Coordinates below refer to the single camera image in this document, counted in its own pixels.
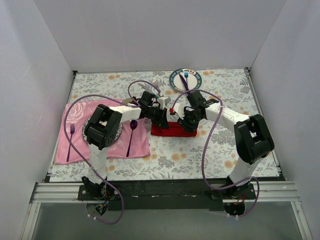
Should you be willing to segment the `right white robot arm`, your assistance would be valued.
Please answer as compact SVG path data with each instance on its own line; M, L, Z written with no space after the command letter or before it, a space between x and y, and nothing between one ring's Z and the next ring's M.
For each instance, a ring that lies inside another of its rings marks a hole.
M186 132L194 132L201 120L221 125L234 133L238 160L225 184L208 187L212 192L237 199L248 188L252 174L262 159L274 150L275 144L264 117L260 114L246 115L224 106L222 100L214 95L212 99L203 97L203 90L187 90L188 106L174 101L169 112L178 115L178 123Z

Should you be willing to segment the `red cloth napkin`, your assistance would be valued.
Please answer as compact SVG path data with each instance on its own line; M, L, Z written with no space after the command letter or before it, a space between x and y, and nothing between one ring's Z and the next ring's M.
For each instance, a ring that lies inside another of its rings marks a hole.
M151 125L150 134L158 137L180 137L180 138L190 138L197 135L197 130L195 132L186 132L184 128L177 122L168 122L169 128L162 128L155 124Z

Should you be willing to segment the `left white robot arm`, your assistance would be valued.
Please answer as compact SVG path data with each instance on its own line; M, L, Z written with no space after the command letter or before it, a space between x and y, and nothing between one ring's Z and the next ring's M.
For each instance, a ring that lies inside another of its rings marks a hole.
M106 106L99 104L88 119L83 135L89 147L88 174L83 176L82 182L86 192L95 200L106 196L106 161L109 147L119 138L119 127L124 122L139 119L150 119L151 122L165 129L169 128L166 104L171 99L144 91L141 98L133 99L120 106Z

